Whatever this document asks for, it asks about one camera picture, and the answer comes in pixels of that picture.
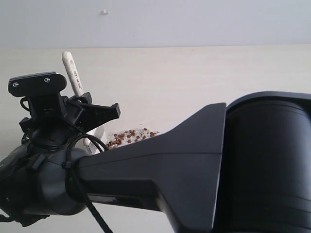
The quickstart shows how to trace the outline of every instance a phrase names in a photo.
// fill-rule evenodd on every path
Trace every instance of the white wall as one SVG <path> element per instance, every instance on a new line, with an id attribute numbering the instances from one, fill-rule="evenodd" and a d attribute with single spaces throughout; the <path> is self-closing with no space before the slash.
<path id="1" fill-rule="evenodd" d="M 306 44 L 310 8 L 310 0 L 1 0 L 0 48 Z"/>
<path id="2" fill-rule="evenodd" d="M 26 112 L 7 92 L 8 79 L 44 71 L 65 75 L 62 50 L 0 50 L 0 159 L 17 147 Z M 147 127 L 165 132 L 207 104 L 230 103 L 264 90 L 311 93 L 311 45 L 71 50 L 95 104 L 118 102 L 121 118 L 108 131 Z M 63 94 L 72 95 L 70 87 Z M 172 233 L 164 214 L 98 206 L 115 233 Z M 52 216 L 1 233 L 100 233 L 88 211 Z"/>

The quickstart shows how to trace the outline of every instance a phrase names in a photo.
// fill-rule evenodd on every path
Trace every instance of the white stick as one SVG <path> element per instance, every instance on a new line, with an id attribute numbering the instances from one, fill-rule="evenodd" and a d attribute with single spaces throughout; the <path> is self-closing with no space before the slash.
<path id="1" fill-rule="evenodd" d="M 72 54 L 68 51 L 63 52 L 62 60 L 68 74 L 74 95 L 76 97 L 82 96 L 84 94 L 84 90 Z"/>

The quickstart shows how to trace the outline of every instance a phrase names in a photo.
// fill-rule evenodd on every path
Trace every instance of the black cylinder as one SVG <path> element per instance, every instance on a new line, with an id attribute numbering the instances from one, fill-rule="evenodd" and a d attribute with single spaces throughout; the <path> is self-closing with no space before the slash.
<path id="1" fill-rule="evenodd" d="M 311 232 L 311 119 L 258 100 L 228 111 L 216 209 L 222 232 Z"/>

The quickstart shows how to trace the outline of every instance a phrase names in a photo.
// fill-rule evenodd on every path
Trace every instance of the robotic arm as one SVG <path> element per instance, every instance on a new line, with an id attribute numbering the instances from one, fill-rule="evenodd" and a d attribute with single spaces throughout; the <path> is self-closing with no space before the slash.
<path id="1" fill-rule="evenodd" d="M 85 193 L 163 211 L 177 233 L 311 232 L 311 95 L 261 92 L 207 105 L 165 134 L 88 156 L 73 142 L 119 118 L 119 106 L 92 105 L 89 93 L 60 96 L 65 86 L 53 72 L 9 82 L 31 118 L 0 162 L 9 216 L 0 221 L 26 227 L 74 215 L 86 208 Z"/>

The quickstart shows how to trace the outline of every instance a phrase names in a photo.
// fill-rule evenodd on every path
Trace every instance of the white plastic utensil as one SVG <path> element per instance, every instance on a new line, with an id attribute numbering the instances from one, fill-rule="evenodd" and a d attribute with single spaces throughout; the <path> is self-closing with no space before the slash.
<path id="1" fill-rule="evenodd" d="M 63 52 L 62 60 L 65 66 L 66 72 L 68 74 L 69 81 L 71 83 L 74 95 L 76 97 L 82 96 L 85 92 L 83 90 L 83 86 L 82 86 L 82 83 L 81 83 L 81 80 L 78 74 L 77 67 L 74 63 L 72 54 L 68 51 Z M 103 125 L 94 130 L 91 130 L 90 132 L 88 132 L 88 134 L 97 137 L 98 139 L 102 140 L 104 143 L 107 143 L 107 137 L 106 137 Z M 98 150 L 96 146 L 93 145 L 93 143 L 88 138 L 85 138 L 83 140 L 83 144 L 86 147 L 86 150 L 88 151 L 89 154 L 97 153 Z"/>

